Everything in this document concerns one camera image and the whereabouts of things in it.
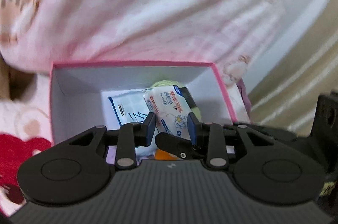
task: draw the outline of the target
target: pink box rim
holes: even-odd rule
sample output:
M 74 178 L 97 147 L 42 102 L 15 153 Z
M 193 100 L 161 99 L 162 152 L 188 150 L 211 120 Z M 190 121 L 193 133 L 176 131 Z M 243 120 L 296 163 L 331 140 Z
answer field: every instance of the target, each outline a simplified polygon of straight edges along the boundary
M 185 61 L 135 61 L 135 60 L 112 60 L 112 61 L 71 61 L 71 62 L 53 62 L 50 70 L 50 81 L 49 81 L 49 116 L 51 133 L 54 142 L 54 132 L 52 123 L 52 73 L 53 70 L 59 68 L 81 68 L 81 67 L 122 67 L 122 66 L 177 66 L 177 67 L 211 67 L 216 77 L 218 85 L 221 89 L 224 102 L 228 108 L 229 116 L 232 122 L 237 121 L 236 112 L 232 106 L 231 99 L 228 91 L 226 90 L 225 84 L 223 83 L 218 69 L 214 63 L 211 62 L 185 62 Z

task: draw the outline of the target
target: metal pin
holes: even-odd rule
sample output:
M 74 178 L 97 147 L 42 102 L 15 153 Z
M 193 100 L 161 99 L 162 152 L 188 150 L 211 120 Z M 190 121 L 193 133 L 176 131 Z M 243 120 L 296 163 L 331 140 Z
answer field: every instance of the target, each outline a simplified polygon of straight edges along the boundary
M 121 167 L 129 167 L 134 164 L 134 160 L 131 158 L 120 158 L 117 160 L 117 164 Z
M 212 158 L 210 161 L 210 164 L 214 167 L 222 167 L 226 165 L 226 160 L 223 158 Z

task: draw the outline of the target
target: cardboard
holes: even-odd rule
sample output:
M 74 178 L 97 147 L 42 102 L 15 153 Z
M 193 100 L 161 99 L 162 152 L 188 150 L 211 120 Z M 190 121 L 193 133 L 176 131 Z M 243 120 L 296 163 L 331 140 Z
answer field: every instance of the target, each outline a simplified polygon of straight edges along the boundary
M 228 92 L 213 63 L 109 61 L 55 63 L 50 83 L 50 119 L 54 143 L 93 126 L 120 127 L 108 97 L 149 88 L 161 80 L 184 84 L 203 122 L 236 121 Z

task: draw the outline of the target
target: wet wipes package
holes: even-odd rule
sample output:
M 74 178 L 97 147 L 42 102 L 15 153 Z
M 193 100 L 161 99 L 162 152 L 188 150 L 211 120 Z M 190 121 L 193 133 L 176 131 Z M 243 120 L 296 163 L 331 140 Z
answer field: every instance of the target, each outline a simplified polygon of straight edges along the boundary
M 111 103 L 119 125 L 130 122 L 143 123 L 149 110 L 143 99 L 145 90 L 129 91 L 121 95 L 108 97 Z M 150 155 L 156 149 L 155 136 L 158 134 L 157 129 L 154 132 L 153 140 L 149 147 L 136 147 L 136 155 Z
M 143 97 L 149 111 L 157 116 L 159 132 L 190 140 L 187 119 L 191 109 L 178 86 L 150 88 Z

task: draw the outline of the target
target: ribbed black surface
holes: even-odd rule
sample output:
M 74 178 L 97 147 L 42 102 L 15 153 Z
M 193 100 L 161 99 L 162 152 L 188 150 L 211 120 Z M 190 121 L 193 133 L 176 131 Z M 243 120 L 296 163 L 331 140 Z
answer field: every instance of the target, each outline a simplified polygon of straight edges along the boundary
M 332 220 L 313 202 L 278 208 L 240 193 L 222 172 L 199 161 L 143 160 L 118 172 L 105 191 L 81 204 L 48 208 L 28 203 L 14 224 L 324 224 Z

